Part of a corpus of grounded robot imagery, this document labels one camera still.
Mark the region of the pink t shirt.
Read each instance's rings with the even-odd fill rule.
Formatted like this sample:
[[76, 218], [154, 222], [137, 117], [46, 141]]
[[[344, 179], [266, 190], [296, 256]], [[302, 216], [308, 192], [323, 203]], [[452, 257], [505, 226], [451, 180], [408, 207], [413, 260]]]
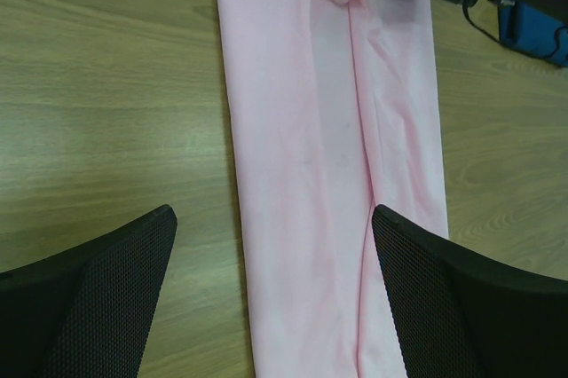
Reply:
[[217, 0], [259, 377], [402, 377], [371, 219], [448, 234], [430, 0]]

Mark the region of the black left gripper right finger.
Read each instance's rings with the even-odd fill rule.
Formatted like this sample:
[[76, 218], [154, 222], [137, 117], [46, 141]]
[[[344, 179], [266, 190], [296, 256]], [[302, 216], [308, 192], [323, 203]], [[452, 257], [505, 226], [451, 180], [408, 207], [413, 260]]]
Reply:
[[565, 377], [567, 283], [482, 256], [384, 205], [372, 218], [410, 377]]

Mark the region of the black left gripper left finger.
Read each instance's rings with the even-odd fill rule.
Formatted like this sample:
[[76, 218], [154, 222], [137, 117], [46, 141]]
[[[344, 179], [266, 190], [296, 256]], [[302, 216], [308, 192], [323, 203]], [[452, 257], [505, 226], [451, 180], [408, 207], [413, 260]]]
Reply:
[[177, 231], [169, 205], [1, 275], [3, 377], [135, 377]]

